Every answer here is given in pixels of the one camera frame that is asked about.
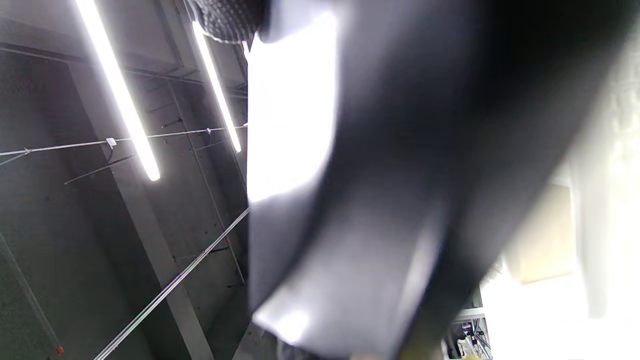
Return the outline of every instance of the ceiling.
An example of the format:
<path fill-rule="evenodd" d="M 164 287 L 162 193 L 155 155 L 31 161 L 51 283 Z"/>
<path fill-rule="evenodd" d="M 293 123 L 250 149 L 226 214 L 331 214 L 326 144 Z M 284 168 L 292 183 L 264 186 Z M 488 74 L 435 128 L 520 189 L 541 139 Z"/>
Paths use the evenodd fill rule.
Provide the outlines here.
<path fill-rule="evenodd" d="M 148 134 L 223 127 L 181 0 L 96 2 Z M 209 46 L 234 121 L 244 124 L 242 52 L 212 40 Z M 87 49 L 73 0 L 0 2 L 0 151 L 126 136 Z M 175 123 L 178 117 L 184 125 Z M 239 136 L 246 149 L 246 130 Z M 130 155 L 125 143 L 112 154 L 80 147 L 0 167 L 0 234 L 65 359 L 102 350 L 246 208 L 246 151 L 236 154 L 226 137 L 219 131 L 150 140 L 161 167 L 154 183 L 132 160 L 64 184 Z M 212 143 L 220 145 L 195 150 Z M 229 240 L 246 273 L 244 225 Z M 228 245 L 216 249 L 113 358 L 233 356 L 249 321 L 246 291 Z M 6 264 L 0 255 L 0 323 L 7 325 L 0 329 L 0 358 L 54 358 L 51 340 Z"/>

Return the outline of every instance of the bright light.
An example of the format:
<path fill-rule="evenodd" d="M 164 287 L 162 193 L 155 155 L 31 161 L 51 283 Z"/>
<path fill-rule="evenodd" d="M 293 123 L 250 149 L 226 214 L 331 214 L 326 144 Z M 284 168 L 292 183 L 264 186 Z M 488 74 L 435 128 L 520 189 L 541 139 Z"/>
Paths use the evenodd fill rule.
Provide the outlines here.
<path fill-rule="evenodd" d="M 335 17 L 323 13 L 277 42 L 253 40 L 249 69 L 253 96 L 248 105 L 250 202 L 301 191 L 322 174 L 333 146 L 337 39 Z"/>
<path fill-rule="evenodd" d="M 286 313 L 276 324 L 276 330 L 280 338 L 288 344 L 295 345 L 304 334 L 309 325 L 309 315 L 303 311 L 291 311 Z"/>
<path fill-rule="evenodd" d="M 216 67 L 215 65 L 213 65 L 213 59 L 211 58 L 211 52 L 209 51 L 209 47 L 207 46 L 204 30 L 197 21 L 193 22 L 193 33 L 195 34 L 196 43 L 198 44 L 200 54 L 202 54 L 204 67 L 207 69 L 209 79 L 211 80 L 211 84 L 213 85 L 213 91 L 216 94 L 220 112 L 222 112 L 222 117 L 223 119 L 225 119 L 225 126 L 227 127 L 227 131 L 229 132 L 229 137 L 231 137 L 231 143 L 234 144 L 234 149 L 236 150 L 236 152 L 241 152 L 242 149 L 240 148 L 240 140 L 238 140 L 236 128 L 234 126 L 233 120 L 231 119 L 231 112 L 229 112 L 225 94 L 223 94 L 222 92 L 222 85 L 220 85 L 220 79 L 218 79 Z"/>
<path fill-rule="evenodd" d="M 246 61 L 249 61 L 249 44 L 247 44 L 246 41 L 242 42 L 242 50 L 244 52 L 244 58 Z"/>
<path fill-rule="evenodd" d="M 142 166 L 147 172 L 149 179 L 156 181 L 160 178 L 160 171 L 158 171 L 156 159 L 147 141 L 147 135 L 140 122 L 136 107 L 133 105 L 133 100 L 131 99 L 127 85 L 124 83 L 124 78 L 120 72 L 120 67 L 118 67 L 116 56 L 109 43 L 104 25 L 102 25 L 98 8 L 93 0 L 76 0 L 76 3 L 80 9 L 84 25 L 89 32 L 89 37 L 98 54 L 100 64 L 107 76 L 107 81 L 120 109 L 120 114 L 129 130 L 129 136 L 133 141 L 133 145 L 136 147 L 136 152 L 142 162 Z"/>

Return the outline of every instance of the fluorescent light tube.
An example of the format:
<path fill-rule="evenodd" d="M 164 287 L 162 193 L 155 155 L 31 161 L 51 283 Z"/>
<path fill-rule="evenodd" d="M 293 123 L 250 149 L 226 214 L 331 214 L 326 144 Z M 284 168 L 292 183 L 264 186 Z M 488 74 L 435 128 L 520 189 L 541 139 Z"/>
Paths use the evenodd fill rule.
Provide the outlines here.
<path fill-rule="evenodd" d="M 234 149 L 236 150 L 236 152 L 241 152 L 242 149 L 240 148 L 240 140 L 238 140 L 238 134 L 236 133 L 234 122 L 231 119 L 231 112 L 229 112 L 229 107 L 227 106 L 227 101 L 225 100 L 225 94 L 223 94 L 222 92 L 222 85 L 220 85 L 220 79 L 218 78 L 216 67 L 213 65 L 213 59 L 211 58 L 211 52 L 209 51 L 209 47 L 207 46 L 204 30 L 197 21 L 194 21 L 192 25 L 193 33 L 196 37 L 196 43 L 198 44 L 200 54 L 202 54 L 204 67 L 207 69 L 209 79 L 211 80 L 211 84 L 213 85 L 213 91 L 216 94 L 218 107 L 220 107 L 222 118 L 225 120 L 225 126 L 227 127 L 227 131 L 229 132 L 231 143 L 234 144 Z"/>
<path fill-rule="evenodd" d="M 107 76 L 107 81 L 120 109 L 120 114 L 129 130 L 129 136 L 136 148 L 138 158 L 142 162 L 142 167 L 145 169 L 149 179 L 156 181 L 160 178 L 160 171 L 158 171 L 154 153 L 151 151 L 147 134 L 145 134 L 145 130 L 142 127 L 136 107 L 133 105 L 133 100 L 131 99 L 127 85 L 124 83 L 122 72 L 120 72 L 116 56 L 113 53 L 109 38 L 104 30 L 98 8 L 93 0 L 76 0 L 76 3 L 80 9 L 80 15 L 89 32 L 89 37 L 93 42 L 95 51 L 98 54 L 102 69 Z"/>

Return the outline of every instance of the metal rod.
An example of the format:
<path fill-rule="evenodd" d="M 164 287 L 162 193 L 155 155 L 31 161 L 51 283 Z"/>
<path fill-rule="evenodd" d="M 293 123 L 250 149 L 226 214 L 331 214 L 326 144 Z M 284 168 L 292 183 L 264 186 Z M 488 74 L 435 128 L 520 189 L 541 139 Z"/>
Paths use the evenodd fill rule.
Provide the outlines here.
<path fill-rule="evenodd" d="M 27 301 L 29 302 L 31 309 L 33 310 L 36 318 L 38 318 L 38 321 L 40 322 L 42 329 L 47 334 L 49 341 L 54 346 L 57 353 L 61 355 L 64 352 L 64 350 L 62 348 L 62 345 L 60 344 L 60 340 L 56 336 L 56 333 L 53 331 L 53 328 L 51 327 L 51 323 L 49 323 L 49 320 L 47 319 L 47 315 L 45 315 L 44 311 L 42 310 L 42 307 L 40 307 L 40 303 L 38 302 L 38 299 L 36 299 L 36 295 L 33 294 L 33 291 L 31 290 L 31 287 L 29 286 L 27 279 L 24 277 L 24 274 L 22 273 L 22 270 L 20 269 L 18 262 L 15 260 L 15 257 L 13 256 L 13 253 L 9 248 L 9 244 L 7 244 L 2 233 L 0 233 L 0 249 L 4 254 L 4 257 L 6 258 L 7 263 L 9 264 L 9 267 L 13 271 L 13 274 L 16 280 L 18 280 L 18 285 L 20 285 L 20 288 L 22 289 L 24 296 L 27 298 Z"/>
<path fill-rule="evenodd" d="M 221 251 L 224 251 L 224 250 L 227 250 L 227 249 L 229 249 L 229 248 L 228 248 L 228 247 L 221 247 L 220 249 L 213 249 L 213 250 L 211 250 L 211 251 L 209 252 L 209 255 L 213 254 L 214 252 L 221 252 Z M 180 259 L 180 260 L 182 260 L 182 259 L 189 259 L 189 258 L 195 258 L 196 256 L 198 256 L 198 254 L 195 254 L 195 255 L 178 256 L 178 257 L 176 257 L 176 259 Z"/>
<path fill-rule="evenodd" d="M 104 166 L 103 166 L 103 167 L 101 167 L 101 168 L 97 168 L 97 169 L 95 169 L 95 170 L 92 170 L 92 171 L 87 172 L 86 174 L 82 174 L 82 175 L 80 175 L 80 176 L 74 177 L 73 179 L 71 179 L 71 180 L 69 180 L 69 181 L 65 181 L 65 185 L 69 185 L 70 183 L 73 183 L 73 182 L 74 182 L 74 181 L 76 181 L 76 180 L 80 180 L 80 179 L 82 179 L 83 177 L 87 177 L 87 176 L 89 176 L 89 175 L 95 174 L 95 173 L 96 173 L 96 172 L 98 172 L 98 171 L 102 171 L 102 170 L 104 170 L 104 169 L 106 169 L 106 168 L 110 168 L 110 167 L 112 167 L 113 165 L 116 165 L 117 163 L 121 163 L 121 162 L 123 162 L 123 161 L 125 161 L 125 160 L 129 160 L 129 159 L 132 159 L 132 158 L 135 158 L 135 157 L 136 157 L 136 155 L 135 155 L 135 154 L 133 154 L 133 155 L 129 155 L 129 156 L 125 156 L 124 158 L 122 158 L 122 159 L 118 159 L 118 160 L 116 160 L 116 161 L 114 161 L 114 162 L 111 162 L 111 163 L 108 163 L 107 165 L 104 165 Z"/>
<path fill-rule="evenodd" d="M 169 91 L 171 92 L 171 96 L 173 97 L 173 101 L 175 103 L 175 107 L 178 110 L 178 115 L 180 115 L 180 119 L 182 119 L 182 126 L 184 128 L 185 131 L 187 131 L 187 125 L 184 121 L 184 114 L 182 113 L 182 108 L 180 107 L 180 104 L 178 103 L 178 97 L 175 95 L 175 91 L 173 91 L 173 84 L 171 84 L 171 81 L 168 81 L 169 83 Z M 198 153 L 195 151 L 195 146 L 193 145 L 193 141 L 191 140 L 191 137 L 189 136 L 189 134 L 186 135 L 187 136 L 187 140 L 189 141 L 189 146 L 193 149 L 193 156 L 196 159 L 196 164 L 198 165 L 198 170 L 200 171 L 200 175 L 202 176 L 202 180 L 204 181 L 204 185 L 207 188 L 207 193 L 209 193 L 209 198 L 211 199 L 211 204 L 213 204 L 213 210 L 216 213 L 216 216 L 218 217 L 218 222 L 220 223 L 220 226 L 224 226 L 224 222 L 222 221 L 222 217 L 220 216 L 220 211 L 218 209 L 218 205 L 216 204 L 216 199 L 213 197 L 213 192 L 211 191 L 211 187 L 209 186 L 209 182 L 207 181 L 207 177 L 204 174 L 204 169 L 202 168 L 202 164 L 200 162 L 200 158 L 198 157 Z M 238 263 L 238 259 L 236 258 L 236 253 L 234 252 L 234 248 L 233 246 L 231 246 L 231 242 L 227 239 L 227 246 L 229 246 L 229 250 L 231 250 L 231 257 L 234 259 L 234 263 L 236 264 L 236 268 L 238 270 L 238 273 L 240 274 L 240 280 L 242 280 L 242 284 L 246 284 L 246 281 L 244 279 L 244 275 L 242 273 L 242 270 L 240 269 L 240 264 Z"/>
<path fill-rule="evenodd" d="M 109 356 L 112 351 L 118 347 L 118 345 L 144 320 L 150 313 L 155 309 L 162 300 L 164 300 L 183 280 L 184 278 L 193 271 L 193 269 L 198 266 L 202 260 L 208 255 L 208 253 L 213 250 L 213 248 L 224 239 L 228 233 L 236 227 L 236 225 L 244 219 L 244 217 L 249 214 L 249 209 L 243 211 L 232 223 L 229 225 L 227 230 L 224 230 L 222 234 L 216 239 L 216 241 L 212 242 L 204 251 L 195 258 L 176 278 L 169 283 L 160 293 L 147 305 L 141 312 L 138 314 L 122 331 L 118 336 L 116 336 L 110 343 L 107 345 L 93 360 L 104 360 Z"/>
<path fill-rule="evenodd" d="M 0 167 L 3 166 L 4 164 L 8 164 L 10 162 L 12 162 L 13 160 L 19 159 L 23 156 L 29 155 L 29 153 L 31 153 L 31 151 L 25 151 L 22 154 L 18 155 L 18 156 L 14 156 L 12 158 L 10 158 L 9 160 L 4 160 L 3 162 L 0 163 Z"/>
<path fill-rule="evenodd" d="M 26 56 L 32 56 L 34 58 L 40 58 L 40 59 L 46 59 L 46 60 L 52 60 L 52 61 L 59 61 L 59 62 L 62 62 L 62 63 L 80 63 L 80 64 L 84 64 L 84 65 L 89 65 L 89 66 L 95 66 L 95 64 L 93 64 L 92 62 L 90 62 L 87 59 L 84 59 L 84 58 L 82 58 L 80 56 L 60 54 L 60 53 L 55 53 L 53 51 L 46 51 L 46 50 L 41 50 L 41 49 L 34 49 L 32 47 L 9 44 L 7 42 L 0 42 L 0 51 L 6 51 L 7 53 L 21 54 L 21 55 L 26 55 Z M 130 74 L 140 75 L 140 76 L 148 76 L 150 78 L 165 79 L 165 80 L 172 80 L 172 81 L 180 81 L 180 82 L 183 82 L 183 83 L 191 83 L 191 84 L 199 84 L 199 85 L 203 85 L 204 84 L 203 81 L 186 78 L 186 76 L 188 76 L 188 75 L 184 75 L 182 77 L 163 75 L 163 74 L 160 74 L 160 73 L 157 73 L 157 72 L 144 70 L 144 69 L 137 69 L 137 68 L 133 68 L 133 67 L 122 67 L 121 70 L 123 72 L 128 72 Z M 230 92 L 229 90 L 231 90 L 231 89 L 227 89 L 227 92 L 226 92 L 226 95 L 229 96 L 229 97 L 237 97 L 237 98 L 240 98 L 240 99 L 246 99 L 247 98 L 247 94 L 242 94 L 242 93 L 239 94 L 237 92 Z"/>
<path fill-rule="evenodd" d="M 214 146 L 214 145 L 218 145 L 219 143 L 223 143 L 223 142 L 225 142 L 225 141 L 227 141 L 227 140 L 229 140 L 229 139 L 224 139 L 224 140 L 222 140 L 222 141 L 218 141 L 218 142 L 210 143 L 209 145 L 205 145 L 205 146 L 203 146 L 203 147 L 199 147 L 199 148 L 197 148 L 197 149 L 193 149 L 193 150 L 194 150 L 194 151 L 204 150 L 204 149 L 206 149 L 206 148 L 208 148 L 208 147 L 212 147 L 212 146 Z"/>
<path fill-rule="evenodd" d="M 226 128 L 224 127 L 217 127 L 216 129 L 201 129 L 201 130 L 191 130 L 191 131 L 181 131 L 179 133 L 168 133 L 168 134 L 158 134 L 158 135 L 148 135 L 147 138 L 160 138 L 160 137 L 164 137 L 164 136 L 174 136 L 174 135 L 183 135 L 183 134 L 193 134 L 193 133 L 204 133 L 204 132 L 211 132 L 211 131 L 222 131 L 222 130 L 226 130 Z M 115 139 L 116 142 L 121 142 L 121 141 L 128 141 L 131 140 L 131 138 L 121 138 L 121 139 Z M 16 150 L 16 151 L 6 151 L 6 152 L 0 152 L 0 156 L 6 156 L 6 155 L 16 155 L 16 154 L 28 154 L 30 152 L 37 152 L 37 151 L 47 151 L 47 150 L 58 150 L 58 149 L 66 149 L 68 147 L 80 147 L 80 146 L 87 146 L 87 145 L 99 145 L 101 143 L 107 143 L 107 140 L 103 140 L 103 141 L 99 141 L 99 142 L 83 142 L 83 143 L 72 143 L 72 144 L 68 144 L 68 145 L 59 145 L 59 146 L 49 146 L 49 147 L 41 147 L 41 148 L 37 148 L 37 149 L 27 149 L 25 148 L 24 150 Z"/>

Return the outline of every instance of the black fabric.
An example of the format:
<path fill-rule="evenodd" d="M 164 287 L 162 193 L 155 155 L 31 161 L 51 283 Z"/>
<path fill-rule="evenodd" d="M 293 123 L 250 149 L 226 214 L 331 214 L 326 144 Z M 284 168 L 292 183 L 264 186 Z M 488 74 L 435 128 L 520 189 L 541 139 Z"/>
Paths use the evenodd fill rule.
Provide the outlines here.
<path fill-rule="evenodd" d="M 251 39 L 264 17 L 264 0 L 192 0 L 205 31 L 219 42 Z"/>

